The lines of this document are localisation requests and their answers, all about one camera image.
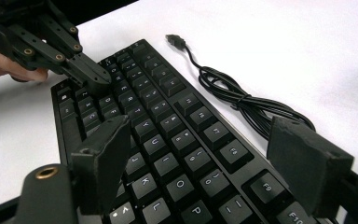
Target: keyboard key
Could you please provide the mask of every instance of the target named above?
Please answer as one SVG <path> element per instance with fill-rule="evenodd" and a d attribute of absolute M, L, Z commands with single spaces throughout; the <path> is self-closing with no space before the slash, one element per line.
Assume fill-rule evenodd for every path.
<path fill-rule="evenodd" d="M 176 103 L 176 107 L 183 116 L 187 117 L 188 115 L 202 107 L 202 103 L 193 93 L 191 93 L 185 98 L 180 99 Z"/>
<path fill-rule="evenodd" d="M 146 109 L 150 109 L 152 106 L 156 105 L 156 103 L 162 100 L 161 94 L 159 94 L 156 88 L 147 89 L 141 94 L 141 102 L 146 107 Z"/>
<path fill-rule="evenodd" d="M 248 149 L 246 149 L 237 139 L 220 149 L 216 156 L 231 174 L 240 169 L 252 158 Z"/>
<path fill-rule="evenodd" d="M 172 109 L 166 101 L 160 101 L 156 105 L 151 106 L 149 111 L 152 120 L 156 123 L 159 123 L 172 114 Z"/>
<path fill-rule="evenodd" d="M 127 115 L 130 117 L 132 128 L 149 118 L 145 109 L 139 103 L 138 105 L 135 105 L 133 109 L 127 113 Z"/>
<path fill-rule="evenodd" d="M 132 224 L 136 223 L 135 214 L 130 203 L 124 203 L 118 209 L 109 214 L 111 223 Z"/>
<path fill-rule="evenodd" d="M 171 152 L 155 161 L 154 168 L 163 184 L 182 173 L 181 166 Z"/>
<path fill-rule="evenodd" d="M 130 105 L 138 101 L 138 98 L 133 91 L 126 91 L 123 94 L 118 96 L 118 101 L 121 105 L 121 108 L 129 108 Z"/>
<path fill-rule="evenodd" d="M 187 153 L 200 145 L 200 143 L 188 129 L 174 136 L 171 139 L 171 142 L 173 151 L 180 157 L 184 157 L 187 155 Z"/>
<path fill-rule="evenodd" d="M 105 110 L 106 112 L 103 112 L 103 118 L 104 120 L 107 119 L 111 119 L 115 116 L 121 115 L 120 110 L 118 109 L 118 106 L 114 106 L 113 107 L 106 107 Z"/>
<path fill-rule="evenodd" d="M 130 70 L 126 73 L 126 76 L 130 82 L 130 84 L 133 84 L 135 80 L 137 80 L 140 77 L 144 77 L 145 73 L 141 70 L 140 67 L 135 67 L 134 69 Z"/>
<path fill-rule="evenodd" d="M 132 86 L 135 89 L 136 94 L 140 95 L 142 91 L 148 91 L 146 88 L 150 87 L 150 79 L 142 76 L 132 82 Z"/>
<path fill-rule="evenodd" d="M 237 224 L 244 222 L 253 212 L 243 199 L 236 195 L 219 207 L 219 213 L 227 224 Z"/>
<path fill-rule="evenodd" d="M 277 219 L 280 224 L 316 224 L 316 220 L 313 217 L 309 217 L 298 202 L 290 204 L 281 211 L 280 214 L 277 215 Z"/>
<path fill-rule="evenodd" d="M 64 120 L 71 115 L 76 115 L 74 104 L 66 104 L 60 106 L 60 116 Z"/>
<path fill-rule="evenodd" d="M 185 157 L 186 168 L 193 178 L 205 175 L 214 167 L 214 163 L 207 152 L 199 147 Z"/>
<path fill-rule="evenodd" d="M 73 103 L 74 99 L 72 99 L 72 91 L 67 89 L 67 91 L 63 91 L 58 95 L 58 105 L 64 105 L 68 103 Z"/>
<path fill-rule="evenodd" d="M 90 130 L 91 128 L 101 124 L 100 117 L 96 109 L 93 109 L 84 115 L 83 124 L 86 130 Z"/>
<path fill-rule="evenodd" d="M 284 191 L 283 186 L 270 173 L 258 178 L 251 185 L 251 189 L 263 203 L 271 202 Z"/>
<path fill-rule="evenodd" d="M 212 215 L 203 201 L 193 203 L 181 215 L 185 224 L 205 224 L 212 221 Z"/>
<path fill-rule="evenodd" d="M 171 138 L 182 131 L 186 126 L 176 114 L 172 114 L 160 122 L 158 127 L 165 138 Z"/>
<path fill-rule="evenodd" d="M 187 120 L 197 133 L 217 122 L 217 118 L 205 106 L 192 113 Z"/>
<path fill-rule="evenodd" d="M 78 108 L 79 108 L 80 114 L 85 114 L 85 113 L 89 112 L 91 109 L 95 109 L 95 105 L 94 105 L 92 98 L 87 97 L 78 103 Z"/>
<path fill-rule="evenodd" d="M 180 175 L 167 185 L 171 202 L 175 207 L 183 207 L 197 196 L 193 185 L 186 175 Z"/>
<path fill-rule="evenodd" d="M 139 43 L 135 43 L 133 45 L 130 46 L 130 49 L 132 51 L 133 54 L 136 54 L 137 52 L 145 49 L 145 45 L 144 44 L 139 44 Z"/>
<path fill-rule="evenodd" d="M 148 167 L 146 166 L 145 160 L 141 153 L 138 152 L 129 158 L 124 176 L 126 177 L 127 182 L 130 183 L 147 172 Z"/>
<path fill-rule="evenodd" d="M 161 88 L 168 97 L 171 97 L 175 95 L 177 92 L 185 89 L 186 86 L 179 80 L 179 78 L 173 77 L 167 80 L 166 82 L 164 82 L 161 85 Z"/>
<path fill-rule="evenodd" d="M 130 91 L 131 86 L 127 81 L 121 81 L 113 88 L 113 93 L 118 98 L 118 96 L 122 95 L 126 91 Z"/>
<path fill-rule="evenodd" d="M 147 224 L 173 223 L 171 212 L 163 198 L 159 198 L 142 210 Z"/>
<path fill-rule="evenodd" d="M 148 161 L 155 161 L 157 158 L 169 152 L 168 146 L 165 144 L 161 135 L 156 135 L 144 143 L 145 155 Z"/>
<path fill-rule="evenodd" d="M 100 105 L 100 108 L 101 109 L 104 109 L 110 105 L 115 105 L 116 102 L 115 100 L 113 99 L 113 96 L 112 95 L 107 95 L 105 96 L 103 99 L 101 99 L 98 104 Z"/>
<path fill-rule="evenodd" d="M 214 170 L 200 181 L 211 203 L 218 203 L 230 193 L 230 184 L 220 170 Z"/>
<path fill-rule="evenodd" d="M 86 91 L 86 88 L 82 88 L 82 89 L 76 91 L 75 96 L 76 96 L 76 100 L 78 102 L 80 102 L 80 101 L 86 99 L 87 97 L 90 97 L 90 94 L 88 91 Z"/>
<path fill-rule="evenodd" d="M 147 119 L 135 126 L 134 134 L 135 134 L 135 139 L 138 141 L 138 143 L 142 144 L 146 140 L 158 134 L 158 131 L 152 120 Z"/>
<path fill-rule="evenodd" d="M 232 133 L 220 121 L 205 129 L 200 136 L 211 150 L 222 147 L 233 138 Z"/>
<path fill-rule="evenodd" d="M 133 182 L 131 188 L 138 206 L 152 201 L 159 195 L 156 182 L 150 173 Z"/>

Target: white desk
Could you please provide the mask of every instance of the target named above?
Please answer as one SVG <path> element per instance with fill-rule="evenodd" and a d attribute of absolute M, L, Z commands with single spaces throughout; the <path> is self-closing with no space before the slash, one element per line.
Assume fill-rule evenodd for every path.
<path fill-rule="evenodd" d="M 306 115 L 356 158 L 358 172 L 358 1 L 144 0 L 78 28 L 95 61 L 145 38 L 265 154 L 266 141 L 206 93 L 187 56 L 167 44 L 165 35 L 180 35 L 200 64 Z M 20 194 L 34 168 L 59 162 L 49 87 L 61 79 L 20 84 L 0 77 L 0 203 Z"/>

